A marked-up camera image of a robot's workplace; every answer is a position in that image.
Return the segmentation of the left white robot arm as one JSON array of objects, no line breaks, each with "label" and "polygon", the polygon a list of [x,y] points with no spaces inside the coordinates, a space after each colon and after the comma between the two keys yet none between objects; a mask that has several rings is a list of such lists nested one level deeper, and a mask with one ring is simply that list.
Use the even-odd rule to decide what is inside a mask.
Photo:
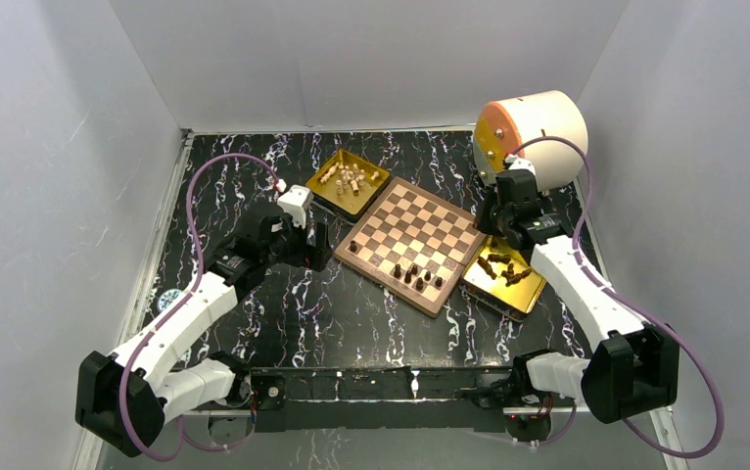
[{"label": "left white robot arm", "polygon": [[279,208],[245,217],[205,253],[200,277],[133,338],[79,365],[77,425],[123,454],[147,453],[171,422],[201,404],[240,407],[251,398],[250,367],[215,352],[183,370],[174,366],[199,337],[234,310],[276,264],[323,270],[332,254],[326,223],[299,221]]}]

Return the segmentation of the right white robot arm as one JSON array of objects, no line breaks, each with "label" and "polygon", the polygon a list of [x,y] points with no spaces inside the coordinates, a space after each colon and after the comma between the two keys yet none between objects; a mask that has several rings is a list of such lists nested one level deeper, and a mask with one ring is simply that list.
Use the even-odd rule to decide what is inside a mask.
[{"label": "right white robot arm", "polygon": [[678,394],[680,348],[670,335],[630,312],[586,276],[584,254],[574,246],[570,223],[545,212],[534,174],[500,172],[477,212],[476,228],[499,236],[523,253],[574,314],[592,356],[583,359],[549,350],[514,358],[513,397],[538,404],[548,393],[588,407],[609,424],[666,407]]}]

